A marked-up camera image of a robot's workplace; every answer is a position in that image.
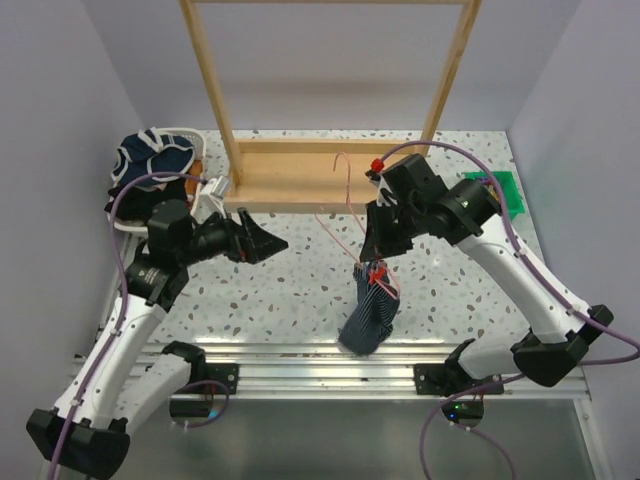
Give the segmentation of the white laundry basket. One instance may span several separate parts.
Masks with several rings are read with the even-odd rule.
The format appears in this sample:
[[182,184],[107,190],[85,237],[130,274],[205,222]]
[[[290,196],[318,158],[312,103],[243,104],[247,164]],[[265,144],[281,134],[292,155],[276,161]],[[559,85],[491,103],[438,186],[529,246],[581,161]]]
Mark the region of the white laundry basket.
[[[160,131],[165,131],[167,133],[171,133],[174,135],[180,135],[188,139],[196,148],[196,159],[201,159],[202,163],[206,156],[207,143],[203,133],[199,130],[192,128],[156,128]],[[177,173],[177,172],[158,172],[156,174],[151,173],[144,176],[141,176],[126,186],[117,187],[113,185],[108,191],[109,201],[105,205],[104,210],[109,217],[114,217],[114,226],[117,230],[125,233],[129,233],[136,236],[145,236],[146,235],[146,225],[142,222],[138,221],[120,221],[116,218],[117,209],[121,200],[124,198],[126,193],[133,187],[139,187],[144,190],[151,188],[163,189],[165,187],[165,183],[169,183],[176,180],[184,181],[186,179],[196,180],[198,177],[191,176],[187,173]],[[188,209],[192,209],[193,203],[190,204]]]

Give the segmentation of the pink wire hanger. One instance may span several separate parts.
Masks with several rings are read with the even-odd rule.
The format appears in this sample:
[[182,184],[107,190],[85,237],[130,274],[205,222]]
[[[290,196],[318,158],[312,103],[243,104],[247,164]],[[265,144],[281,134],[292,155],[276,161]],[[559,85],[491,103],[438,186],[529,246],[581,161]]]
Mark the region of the pink wire hanger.
[[[337,163],[338,160],[342,158],[344,160],[344,162],[346,163],[346,168],[347,168],[347,175],[346,175],[346,187],[345,187],[345,205],[348,207],[349,213],[351,214],[352,219],[356,222],[357,226],[359,227],[361,233],[363,235],[366,234],[366,229],[362,223],[362,221],[360,220],[359,215],[355,212],[352,202],[351,202],[351,161],[350,158],[348,156],[347,153],[345,152],[339,152],[335,155],[334,157],[334,162],[333,162],[333,167],[332,170],[336,171],[337,168]],[[319,216],[314,213],[313,214],[315,220],[318,222],[318,224],[322,227],[322,229],[334,240],[334,242],[336,244],[338,244],[340,246],[340,248],[349,256],[354,260],[354,265],[355,264],[364,264],[363,262],[361,262],[359,260],[359,258],[352,253],[348,247],[329,229],[329,227],[322,222],[322,220],[319,218]],[[399,300],[400,299],[400,293],[401,293],[401,288],[400,288],[400,284],[399,281],[397,280],[397,278],[394,276],[394,274],[392,272],[390,272],[387,268],[388,271],[388,276],[389,276],[389,283],[388,284],[378,284],[376,283],[387,295],[389,295],[393,300]]]

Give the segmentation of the wooden hanging rack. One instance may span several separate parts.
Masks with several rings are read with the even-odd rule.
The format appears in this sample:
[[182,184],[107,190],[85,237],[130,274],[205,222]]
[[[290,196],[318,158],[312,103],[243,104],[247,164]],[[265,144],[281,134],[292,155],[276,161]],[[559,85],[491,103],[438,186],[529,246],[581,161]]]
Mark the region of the wooden hanging rack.
[[366,171],[434,138],[477,1],[184,1],[229,163],[226,204],[343,213],[375,196]]

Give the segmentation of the orange garment in basket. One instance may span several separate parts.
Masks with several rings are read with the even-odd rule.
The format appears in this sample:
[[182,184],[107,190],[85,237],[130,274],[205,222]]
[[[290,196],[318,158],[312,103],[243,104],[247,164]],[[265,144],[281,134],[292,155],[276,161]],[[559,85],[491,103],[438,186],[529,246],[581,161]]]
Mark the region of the orange garment in basket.
[[[201,159],[195,159],[191,164],[188,174],[194,177],[200,178],[203,173],[203,163]],[[185,193],[187,195],[187,200],[190,204],[192,204],[195,200],[196,192],[200,183],[193,179],[185,180]]]

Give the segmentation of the black garment in basket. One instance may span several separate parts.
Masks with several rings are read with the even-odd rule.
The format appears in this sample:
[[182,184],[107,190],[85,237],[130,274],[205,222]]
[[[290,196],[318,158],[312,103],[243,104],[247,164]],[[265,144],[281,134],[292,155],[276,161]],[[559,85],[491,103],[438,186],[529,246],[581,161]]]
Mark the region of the black garment in basket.
[[176,180],[165,183],[163,189],[131,188],[121,200],[116,218],[120,221],[138,221],[146,225],[155,206],[169,200],[181,200],[186,206],[189,206],[184,181]]

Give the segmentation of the green clothespin bin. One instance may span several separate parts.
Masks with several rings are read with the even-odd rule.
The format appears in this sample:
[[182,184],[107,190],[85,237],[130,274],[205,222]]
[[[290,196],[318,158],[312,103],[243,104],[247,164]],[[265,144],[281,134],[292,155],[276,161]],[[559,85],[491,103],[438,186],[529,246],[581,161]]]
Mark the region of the green clothespin bin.
[[[508,207],[509,218],[514,220],[518,215],[524,214],[526,212],[525,205],[518,189],[515,176],[509,171],[493,171],[492,174],[500,185],[500,189]],[[496,199],[500,198],[495,184],[484,172],[464,172],[463,175],[465,178],[480,181],[489,189],[490,193]]]

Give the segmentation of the aluminium mounting rail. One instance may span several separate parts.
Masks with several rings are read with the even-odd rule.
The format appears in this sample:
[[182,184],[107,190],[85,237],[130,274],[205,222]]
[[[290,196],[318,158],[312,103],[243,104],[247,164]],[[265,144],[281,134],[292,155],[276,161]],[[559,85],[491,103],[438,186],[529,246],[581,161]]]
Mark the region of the aluminium mounting rail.
[[447,343],[385,343],[372,356],[354,357],[334,343],[194,344],[208,362],[239,366],[238,399],[408,400],[421,398],[413,367],[436,364],[454,346]]

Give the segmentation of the blue clothespin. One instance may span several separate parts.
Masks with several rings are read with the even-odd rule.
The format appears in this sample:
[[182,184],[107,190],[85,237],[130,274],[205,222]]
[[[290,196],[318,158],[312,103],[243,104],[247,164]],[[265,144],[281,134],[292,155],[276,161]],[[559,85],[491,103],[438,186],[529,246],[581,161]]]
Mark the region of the blue clothespin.
[[356,282],[368,282],[369,274],[366,264],[355,264],[353,269],[353,278]]

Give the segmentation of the colourful clothespins in bin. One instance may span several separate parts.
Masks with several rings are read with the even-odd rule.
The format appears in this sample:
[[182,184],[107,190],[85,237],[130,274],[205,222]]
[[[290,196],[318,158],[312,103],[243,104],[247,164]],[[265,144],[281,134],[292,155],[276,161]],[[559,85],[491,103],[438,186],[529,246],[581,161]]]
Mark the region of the colourful clothespins in bin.
[[483,172],[467,172],[466,176],[472,180],[480,182],[489,193],[495,198],[497,202],[500,201],[500,192],[502,191],[501,183],[496,180],[493,182],[485,173]]

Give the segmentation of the navy striped underwear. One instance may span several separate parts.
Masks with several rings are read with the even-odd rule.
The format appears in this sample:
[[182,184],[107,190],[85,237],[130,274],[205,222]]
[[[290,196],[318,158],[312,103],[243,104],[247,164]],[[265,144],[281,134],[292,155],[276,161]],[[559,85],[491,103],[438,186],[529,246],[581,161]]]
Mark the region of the navy striped underwear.
[[[370,264],[378,263],[364,264],[369,270]],[[338,344],[356,356],[369,356],[391,336],[400,299],[393,300],[377,284],[355,283],[357,303],[339,332]]]

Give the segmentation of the red clothespin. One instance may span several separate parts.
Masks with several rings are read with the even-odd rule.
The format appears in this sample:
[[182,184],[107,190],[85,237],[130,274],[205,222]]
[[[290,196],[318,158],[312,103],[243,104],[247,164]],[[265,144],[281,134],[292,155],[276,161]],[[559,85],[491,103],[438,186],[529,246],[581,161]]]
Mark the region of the red clothespin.
[[368,281],[373,284],[388,284],[389,276],[387,267],[382,264],[370,264],[368,270]]

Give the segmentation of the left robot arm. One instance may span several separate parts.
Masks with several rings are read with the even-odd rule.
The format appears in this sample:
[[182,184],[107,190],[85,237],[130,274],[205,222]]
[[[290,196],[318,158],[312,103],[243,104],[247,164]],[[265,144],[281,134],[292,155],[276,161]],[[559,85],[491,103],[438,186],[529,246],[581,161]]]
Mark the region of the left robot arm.
[[223,212],[196,223],[179,200],[158,204],[147,241],[124,270],[120,296],[82,369],[48,410],[36,409],[26,430],[49,461],[92,479],[110,479],[123,464],[137,427],[177,392],[230,396],[231,387],[211,376],[203,349],[180,341],[130,388],[124,386],[142,347],[166,318],[189,281],[188,269],[223,255],[258,264],[284,250],[285,240],[264,230],[241,208],[237,220]]

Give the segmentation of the navy white-trimmed underwear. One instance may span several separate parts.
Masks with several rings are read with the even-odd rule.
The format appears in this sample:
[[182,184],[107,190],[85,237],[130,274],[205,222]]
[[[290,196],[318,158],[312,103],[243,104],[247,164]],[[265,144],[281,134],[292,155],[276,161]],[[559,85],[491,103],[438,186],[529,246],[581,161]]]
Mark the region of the navy white-trimmed underwear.
[[185,137],[155,127],[139,130],[117,147],[111,179],[114,186],[122,187],[151,173],[187,173],[195,159],[196,148]]

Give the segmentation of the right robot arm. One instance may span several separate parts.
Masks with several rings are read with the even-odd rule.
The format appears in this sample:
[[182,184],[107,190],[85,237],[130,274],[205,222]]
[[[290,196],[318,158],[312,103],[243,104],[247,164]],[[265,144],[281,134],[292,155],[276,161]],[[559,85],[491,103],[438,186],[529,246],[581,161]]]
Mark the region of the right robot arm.
[[516,236],[506,233],[509,217],[480,181],[464,178],[449,188],[420,154],[391,166],[376,159],[366,175],[378,196],[366,205],[362,261],[402,255],[421,235],[443,239],[479,264],[529,324],[519,341],[462,342],[427,376],[438,394],[468,392],[495,374],[521,373],[553,387],[578,366],[600,329],[611,324],[613,314],[606,306],[590,306],[571,293]]

